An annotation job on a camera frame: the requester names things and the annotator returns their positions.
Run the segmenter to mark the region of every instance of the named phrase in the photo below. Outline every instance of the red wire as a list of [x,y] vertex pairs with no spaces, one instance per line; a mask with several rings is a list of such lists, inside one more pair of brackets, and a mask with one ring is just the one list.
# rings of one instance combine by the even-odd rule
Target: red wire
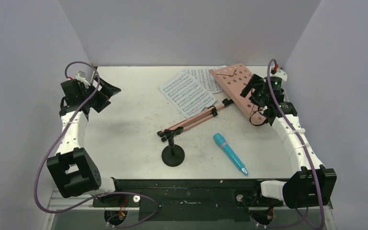
[[125,207],[127,204],[127,196],[125,196],[125,203],[121,205],[120,209],[119,209],[119,213],[118,213],[118,217],[120,217],[120,215],[122,214],[122,208]]
[[269,212],[269,215],[273,213],[273,209],[274,209],[274,204],[273,204],[273,202],[272,202],[272,206],[273,206],[273,207],[272,207],[272,210]]

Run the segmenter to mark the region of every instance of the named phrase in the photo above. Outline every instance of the gray wall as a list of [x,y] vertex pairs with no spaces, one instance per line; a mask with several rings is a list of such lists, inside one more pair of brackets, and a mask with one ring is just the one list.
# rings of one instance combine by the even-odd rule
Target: gray wall
[[368,229],[368,1],[322,0],[285,65],[288,96],[325,166],[339,229]]
[[[88,58],[56,0],[0,0],[0,230],[41,227],[33,180],[61,132],[59,83],[73,60]],[[54,185],[48,175],[44,168],[45,205]]]
[[59,0],[95,65],[285,63],[320,0]]

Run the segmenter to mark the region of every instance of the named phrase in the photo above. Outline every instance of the paper sheet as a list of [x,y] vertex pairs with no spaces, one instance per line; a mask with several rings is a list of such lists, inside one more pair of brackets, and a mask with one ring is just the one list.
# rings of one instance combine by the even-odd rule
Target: paper sheet
[[185,69],[184,71],[194,76],[195,79],[197,79],[199,83],[211,93],[219,93],[222,92],[223,89],[215,81],[214,77],[209,73],[209,70],[210,69],[216,70],[223,67],[226,66],[216,66],[209,69]]
[[185,71],[159,86],[159,90],[186,118],[200,113],[216,101],[195,77]]

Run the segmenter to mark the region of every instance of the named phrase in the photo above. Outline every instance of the white tabletop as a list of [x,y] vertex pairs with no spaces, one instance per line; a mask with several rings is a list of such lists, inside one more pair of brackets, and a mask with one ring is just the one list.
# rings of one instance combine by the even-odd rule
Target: white tabletop
[[[287,153],[268,125],[252,126],[235,104],[218,116],[174,138],[185,151],[184,162],[169,167],[161,160],[167,146],[156,132],[185,117],[158,86],[186,67],[99,67],[100,77],[122,91],[101,113],[91,110],[85,148],[102,176],[117,179],[289,178]],[[248,67],[265,75],[266,67]],[[214,94],[220,103],[225,92]],[[244,176],[212,136],[221,133],[249,171]]]

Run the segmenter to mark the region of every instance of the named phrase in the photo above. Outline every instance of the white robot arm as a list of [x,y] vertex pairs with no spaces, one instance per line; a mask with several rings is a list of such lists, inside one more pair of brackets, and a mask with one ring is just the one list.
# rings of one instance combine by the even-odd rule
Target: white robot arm
[[294,175],[287,181],[261,182],[261,194],[284,201],[289,208],[318,206],[316,183],[308,154],[318,177],[322,202],[327,204],[336,182],[336,173],[333,169],[326,169],[318,159],[305,137],[305,129],[299,123],[294,105],[284,101],[281,83],[287,79],[287,74],[283,70],[276,71],[276,68],[271,69],[271,73],[273,76],[270,78],[261,78],[254,74],[242,90],[241,96],[246,97],[252,92],[249,100],[262,108],[267,122],[280,136]]
[[[61,116],[63,130],[73,114],[74,111],[68,112],[64,116]],[[63,139],[61,140],[60,145],[56,151],[56,154],[63,155],[73,152],[74,149],[77,150],[84,149],[84,133],[87,123],[88,118],[85,116],[84,112],[82,111],[78,112],[74,120],[71,122],[71,125],[68,128],[67,132],[65,133]],[[79,171],[78,166],[76,164],[72,164],[69,166],[69,169],[65,171],[65,173],[72,175],[74,172],[77,172],[75,174],[79,175],[78,171]],[[95,180],[96,181],[99,180],[101,182],[99,188],[96,190],[87,191],[83,194],[97,195],[115,191],[115,184],[113,178],[101,176],[99,172],[98,175],[99,176],[96,177]]]
[[[299,124],[299,117],[294,115],[286,115],[288,120],[293,124],[296,129],[291,130],[287,122],[282,117],[276,117],[272,124],[277,134],[280,136],[281,141],[287,151],[288,158],[291,162],[291,168],[294,173],[301,171],[301,169],[310,170],[310,164],[307,157],[304,154],[303,145],[295,135],[295,132],[299,132],[304,140],[304,145],[307,147],[311,154],[311,160],[315,169],[320,169],[323,163],[318,159],[317,155],[313,152],[309,145],[307,138],[305,137],[305,129],[301,128]],[[262,195],[265,197],[275,198],[284,201],[283,198],[283,186],[286,182],[283,181],[263,181],[260,186],[262,189]]]

